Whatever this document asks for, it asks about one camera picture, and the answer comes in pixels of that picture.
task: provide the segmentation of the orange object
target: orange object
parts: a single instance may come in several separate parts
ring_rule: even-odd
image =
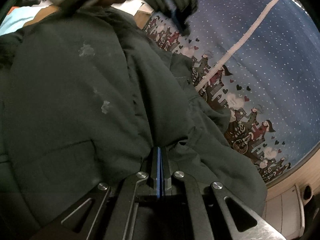
[[[48,15],[50,15],[50,14],[52,14],[52,13],[58,11],[58,10],[59,10],[59,7],[56,7],[56,6],[54,6],[54,5],[50,5],[50,6],[46,7],[46,8],[42,8],[42,9],[36,14],[36,16],[34,17],[34,19],[31,20],[31,21],[26,22],[26,23],[23,25],[23,27],[28,26],[28,25],[31,25],[31,24],[33,24],[33,23],[37,23],[37,22],[41,21],[43,18],[47,17]]]
[[[19,8],[19,7],[17,7],[17,6],[11,7],[11,9],[10,9],[10,11],[7,13],[7,15],[9,15],[10,13],[12,13],[12,11],[13,11],[15,8]]]

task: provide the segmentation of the white cabinet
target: white cabinet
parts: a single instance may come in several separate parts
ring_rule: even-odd
[[[287,240],[302,236],[304,211],[297,186],[267,201],[262,218]]]

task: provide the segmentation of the white stain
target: white stain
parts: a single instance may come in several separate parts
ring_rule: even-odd
[[[94,52],[94,49],[91,47],[90,44],[83,44],[83,47],[81,49],[79,49],[79,57],[82,57],[82,56],[94,56],[95,55],[95,52]]]
[[[106,114],[108,112],[108,109],[110,107],[109,104],[110,104],[109,101],[106,101],[106,100],[103,101],[103,105],[101,106],[101,110],[104,114]]]
[[[277,156],[278,152],[272,150],[272,147],[267,147],[264,150],[264,157],[271,160]]]
[[[93,92],[95,93],[96,96],[102,96],[100,92],[98,92],[97,88],[93,88]]]

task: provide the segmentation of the cartoon character print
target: cartoon character print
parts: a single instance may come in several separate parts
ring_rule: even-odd
[[[275,171],[270,168],[268,171],[269,173],[265,174],[265,176],[262,176],[262,179],[265,183],[275,179],[277,176],[281,175],[285,170],[291,168],[291,163],[287,163],[282,168],[277,168]]]
[[[144,31],[147,33],[147,35],[149,36],[153,30],[153,28],[156,26],[156,22],[157,22],[157,17],[153,18],[148,25],[145,26]]]
[[[157,20],[159,19],[160,17],[156,16],[145,26],[144,30],[148,37],[153,39],[156,44],[165,51],[179,53],[178,51],[181,49],[180,54],[190,57],[192,60],[192,83],[194,86],[198,85],[212,68],[208,61],[213,58],[213,53],[208,50],[201,56],[201,59],[198,60],[194,56],[195,50],[193,46],[189,45],[189,47],[186,46],[183,47],[183,49],[181,46],[177,48],[180,45],[179,32],[171,31],[170,26],[166,30],[164,29],[165,25],[158,26]],[[285,170],[290,169],[291,163],[284,165],[285,158],[283,157],[277,162],[275,158],[272,158],[274,155],[268,154],[267,148],[261,150],[261,147],[259,147],[259,145],[265,142],[267,132],[275,132],[270,120],[267,119],[261,124],[257,121],[258,115],[263,113],[261,105],[255,105],[249,110],[249,113],[247,113],[244,109],[244,104],[241,106],[236,104],[237,106],[235,107],[233,101],[239,100],[239,98],[232,100],[229,98],[229,93],[223,100],[221,100],[223,93],[215,96],[224,86],[222,81],[223,75],[232,75],[225,65],[210,78],[207,84],[199,91],[199,94],[212,109],[218,110],[226,107],[231,110],[232,117],[224,135],[233,149],[251,160],[257,167],[262,179],[267,183],[281,175]]]
[[[173,51],[180,44],[179,36],[179,32],[174,32],[171,36],[169,36],[163,49],[166,51]]]
[[[237,115],[239,124],[242,124],[244,126],[247,133],[249,133],[251,131],[253,125],[255,125],[255,126],[259,125],[259,122],[257,121],[258,113],[259,114],[263,113],[261,105],[257,105],[254,108],[252,108],[251,113],[249,115],[246,115],[246,114]],[[248,119],[247,122],[241,121],[241,119],[244,117],[246,117]]]

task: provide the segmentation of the fabric pattern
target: fabric pattern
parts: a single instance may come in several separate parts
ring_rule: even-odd
[[[250,28],[271,0],[199,0],[181,37],[170,19],[153,15],[147,35],[163,50],[192,60],[196,86]],[[225,137],[268,183],[319,142],[320,34],[295,0],[279,0],[246,43],[199,94],[232,116]]]

